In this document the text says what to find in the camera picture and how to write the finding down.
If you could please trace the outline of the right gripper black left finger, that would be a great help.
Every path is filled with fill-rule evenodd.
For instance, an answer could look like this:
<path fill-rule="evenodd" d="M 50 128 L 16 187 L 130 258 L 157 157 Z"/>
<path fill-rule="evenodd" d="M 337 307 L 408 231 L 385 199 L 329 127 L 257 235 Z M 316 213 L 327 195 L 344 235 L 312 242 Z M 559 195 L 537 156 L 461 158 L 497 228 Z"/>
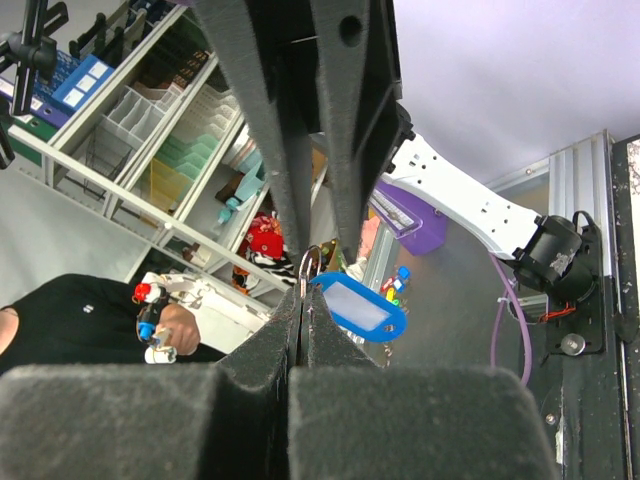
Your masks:
<path fill-rule="evenodd" d="M 214 363 L 1 372 L 5 479 L 293 479 L 289 292 Z"/>

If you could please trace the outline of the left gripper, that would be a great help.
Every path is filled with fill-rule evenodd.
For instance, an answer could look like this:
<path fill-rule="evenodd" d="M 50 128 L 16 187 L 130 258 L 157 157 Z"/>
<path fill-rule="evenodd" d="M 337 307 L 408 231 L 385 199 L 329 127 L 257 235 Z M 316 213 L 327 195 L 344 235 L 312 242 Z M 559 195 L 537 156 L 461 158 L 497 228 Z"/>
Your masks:
<path fill-rule="evenodd" d="M 401 74 L 391 1 L 195 1 L 264 160 L 295 266 L 309 246 L 311 137 L 329 147 L 343 254 L 356 259 L 367 201 L 398 144 Z"/>

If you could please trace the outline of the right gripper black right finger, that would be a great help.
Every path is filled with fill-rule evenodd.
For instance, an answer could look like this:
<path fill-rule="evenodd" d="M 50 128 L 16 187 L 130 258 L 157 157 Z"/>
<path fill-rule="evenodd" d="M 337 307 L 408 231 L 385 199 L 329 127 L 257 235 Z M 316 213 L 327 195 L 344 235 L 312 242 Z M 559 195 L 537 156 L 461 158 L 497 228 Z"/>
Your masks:
<path fill-rule="evenodd" d="M 530 392 L 485 367 L 384 370 L 288 294 L 288 467 L 293 479 L 554 479 Z"/>

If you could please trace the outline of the blue key tag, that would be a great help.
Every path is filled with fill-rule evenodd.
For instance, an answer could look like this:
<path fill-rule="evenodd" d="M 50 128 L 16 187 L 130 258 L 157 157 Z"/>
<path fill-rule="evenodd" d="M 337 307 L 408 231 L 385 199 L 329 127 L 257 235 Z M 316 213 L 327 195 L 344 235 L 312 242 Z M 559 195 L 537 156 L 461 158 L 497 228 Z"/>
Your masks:
<path fill-rule="evenodd" d="M 335 323 L 366 341 L 390 342 L 405 333 L 405 311 L 347 274 L 322 273 L 310 283 L 320 288 Z"/>

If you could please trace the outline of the silver split keyring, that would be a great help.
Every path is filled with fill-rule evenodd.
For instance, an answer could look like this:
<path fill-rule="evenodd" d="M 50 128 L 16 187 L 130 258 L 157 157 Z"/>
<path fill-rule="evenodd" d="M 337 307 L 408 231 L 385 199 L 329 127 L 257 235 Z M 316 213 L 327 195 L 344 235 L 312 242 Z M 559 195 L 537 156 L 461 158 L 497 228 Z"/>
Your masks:
<path fill-rule="evenodd" d="M 307 285 L 311 279 L 319 275 L 322 266 L 322 250 L 318 245 L 312 245 L 304 253 L 298 275 L 300 298 L 306 296 Z"/>

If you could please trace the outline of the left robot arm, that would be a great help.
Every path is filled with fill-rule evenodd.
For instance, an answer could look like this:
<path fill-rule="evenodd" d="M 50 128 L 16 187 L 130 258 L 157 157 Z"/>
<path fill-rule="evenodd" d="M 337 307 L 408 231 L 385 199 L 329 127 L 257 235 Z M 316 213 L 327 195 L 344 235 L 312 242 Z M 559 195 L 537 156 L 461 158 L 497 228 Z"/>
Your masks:
<path fill-rule="evenodd" d="M 328 151 L 334 218 L 354 259 L 376 184 L 438 209 L 559 303 L 596 286 L 575 222 L 511 203 L 446 161 L 400 106 L 390 1 L 196 1 L 193 9 L 263 157 L 295 265 L 310 247 L 311 138 Z"/>

